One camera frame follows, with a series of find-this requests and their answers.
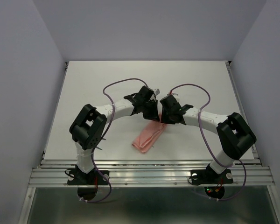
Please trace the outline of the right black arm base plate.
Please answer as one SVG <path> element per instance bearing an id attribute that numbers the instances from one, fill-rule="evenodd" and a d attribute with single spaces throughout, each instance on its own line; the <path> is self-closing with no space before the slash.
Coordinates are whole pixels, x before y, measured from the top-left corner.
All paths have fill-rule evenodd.
<path id="1" fill-rule="evenodd" d="M 194 186 L 201 184 L 232 184 L 233 178 L 230 169 L 226 169 L 223 173 L 217 174 L 216 172 L 206 169 L 191 170 L 188 182 Z"/>

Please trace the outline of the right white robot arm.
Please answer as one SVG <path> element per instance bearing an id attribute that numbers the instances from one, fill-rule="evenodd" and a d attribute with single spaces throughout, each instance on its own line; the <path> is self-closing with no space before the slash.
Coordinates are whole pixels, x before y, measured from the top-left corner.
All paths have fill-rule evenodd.
<path id="1" fill-rule="evenodd" d="M 192 105 L 181 106 L 173 95 L 160 100 L 162 105 L 161 123 L 183 124 L 196 126 L 200 129 L 203 140 L 206 141 L 203 130 L 217 134 L 222 150 L 214 155 L 208 148 L 213 161 L 207 166 L 205 176 L 208 181 L 216 182 L 222 173 L 231 167 L 234 161 L 239 160 L 250 149 L 257 138 L 241 114 L 234 112 L 231 115 L 219 115 L 203 112 Z"/>

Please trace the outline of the pink satin napkin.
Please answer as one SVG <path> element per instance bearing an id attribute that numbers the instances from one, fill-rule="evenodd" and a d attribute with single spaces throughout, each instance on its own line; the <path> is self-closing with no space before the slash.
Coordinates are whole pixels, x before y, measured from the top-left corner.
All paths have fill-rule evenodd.
<path id="1" fill-rule="evenodd" d="M 146 153 L 153 147 L 154 143 L 158 140 L 166 128 L 167 124 L 151 121 L 135 138 L 132 142 L 132 146 L 141 153 Z"/>

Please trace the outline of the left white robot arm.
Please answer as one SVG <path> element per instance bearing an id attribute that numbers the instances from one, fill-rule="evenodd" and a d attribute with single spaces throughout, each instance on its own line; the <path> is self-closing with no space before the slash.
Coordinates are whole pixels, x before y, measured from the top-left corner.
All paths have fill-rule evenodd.
<path id="1" fill-rule="evenodd" d="M 85 105 L 70 126 L 69 132 L 77 148 L 78 178 L 85 184 L 94 180 L 93 149 L 102 140 L 105 126 L 112 121 L 141 113 L 146 120 L 159 121 L 157 95 L 159 89 L 142 86 L 137 93 L 124 96 L 110 105 Z"/>

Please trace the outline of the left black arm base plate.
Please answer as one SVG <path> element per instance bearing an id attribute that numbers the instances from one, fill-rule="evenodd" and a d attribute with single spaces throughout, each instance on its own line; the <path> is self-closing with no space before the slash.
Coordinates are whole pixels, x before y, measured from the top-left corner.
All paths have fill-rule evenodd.
<path id="1" fill-rule="evenodd" d="M 96 170 L 85 174 L 77 169 L 67 169 L 65 174 L 68 177 L 67 184 L 70 186 L 108 185 L 107 181 Z"/>

